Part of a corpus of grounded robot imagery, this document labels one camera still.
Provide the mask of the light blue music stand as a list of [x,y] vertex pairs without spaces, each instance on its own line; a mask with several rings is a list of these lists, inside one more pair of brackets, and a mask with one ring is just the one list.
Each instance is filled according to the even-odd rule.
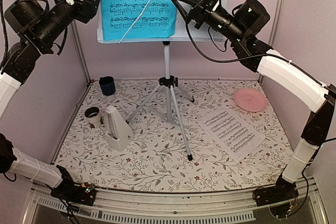
[[182,139],[186,147],[186,154],[189,161],[192,161],[193,157],[187,142],[187,137],[185,135],[184,126],[182,118],[179,112],[178,103],[176,100],[175,90],[180,90],[183,95],[185,95],[191,102],[194,102],[194,98],[190,96],[182,87],[178,85],[178,79],[171,75],[170,72],[170,43],[172,40],[182,41],[183,38],[177,37],[175,33],[169,38],[151,38],[148,40],[145,39],[127,39],[127,40],[104,40],[102,35],[102,15],[100,11],[100,21],[99,27],[97,29],[98,42],[102,44],[120,44],[122,42],[153,42],[161,41],[163,44],[163,53],[164,53],[164,68],[165,75],[159,79],[159,83],[151,91],[151,93],[141,102],[141,104],[134,110],[134,112],[126,119],[127,123],[130,123],[131,120],[136,116],[136,114],[146,106],[146,103],[152,98],[152,96],[157,92],[157,90],[163,87],[166,90],[166,113],[163,113],[162,116],[167,119],[168,122],[174,123],[174,118],[177,117],[176,125],[181,128]]

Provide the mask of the blue sheet music page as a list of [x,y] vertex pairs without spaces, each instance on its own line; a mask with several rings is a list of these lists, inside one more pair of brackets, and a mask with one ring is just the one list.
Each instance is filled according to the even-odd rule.
[[175,33],[171,0],[102,0],[104,40],[169,38]]

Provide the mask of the white metronome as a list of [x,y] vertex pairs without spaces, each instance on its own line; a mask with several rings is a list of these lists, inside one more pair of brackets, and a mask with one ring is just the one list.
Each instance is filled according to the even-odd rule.
[[131,127],[112,105],[104,111],[104,134],[106,143],[118,152],[122,152],[134,139]]

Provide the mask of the white sheet music page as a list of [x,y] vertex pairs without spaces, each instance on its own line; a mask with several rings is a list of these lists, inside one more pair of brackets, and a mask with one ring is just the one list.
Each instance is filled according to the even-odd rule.
[[247,157],[265,136],[228,108],[214,110],[198,121],[201,128],[234,161]]

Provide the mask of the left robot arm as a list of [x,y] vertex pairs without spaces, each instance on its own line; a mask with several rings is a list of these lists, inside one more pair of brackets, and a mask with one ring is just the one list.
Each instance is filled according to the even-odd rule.
[[[47,0],[16,0],[1,10],[20,41],[5,49],[1,63],[1,114],[19,88],[31,75],[41,55],[53,54],[52,47],[60,34],[77,20],[86,24],[98,11],[101,0],[55,0],[53,8]],[[20,174],[54,188],[67,200],[78,195],[78,188],[62,166],[48,165],[24,155],[10,140],[1,135],[1,173]]]

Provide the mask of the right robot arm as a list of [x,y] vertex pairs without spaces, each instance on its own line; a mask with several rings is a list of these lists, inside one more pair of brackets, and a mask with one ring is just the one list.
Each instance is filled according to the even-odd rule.
[[226,37],[231,48],[247,69],[267,77],[294,94],[311,111],[293,157],[267,193],[276,201],[284,200],[295,188],[295,182],[317,155],[326,141],[335,108],[335,86],[326,85],[284,58],[272,46],[256,35],[268,23],[270,16],[257,0],[245,2],[232,13],[219,0],[171,0],[186,24],[195,27],[208,24]]

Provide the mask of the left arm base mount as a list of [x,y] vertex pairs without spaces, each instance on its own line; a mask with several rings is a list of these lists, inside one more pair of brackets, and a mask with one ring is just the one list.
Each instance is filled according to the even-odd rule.
[[72,180],[63,180],[58,187],[52,188],[50,193],[52,197],[86,206],[93,206],[96,194],[94,184],[78,184]]

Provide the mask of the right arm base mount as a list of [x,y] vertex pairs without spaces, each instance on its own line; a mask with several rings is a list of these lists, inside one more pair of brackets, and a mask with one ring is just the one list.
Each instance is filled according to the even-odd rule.
[[275,204],[299,196],[296,184],[277,183],[271,187],[259,187],[253,191],[253,199],[257,206]]

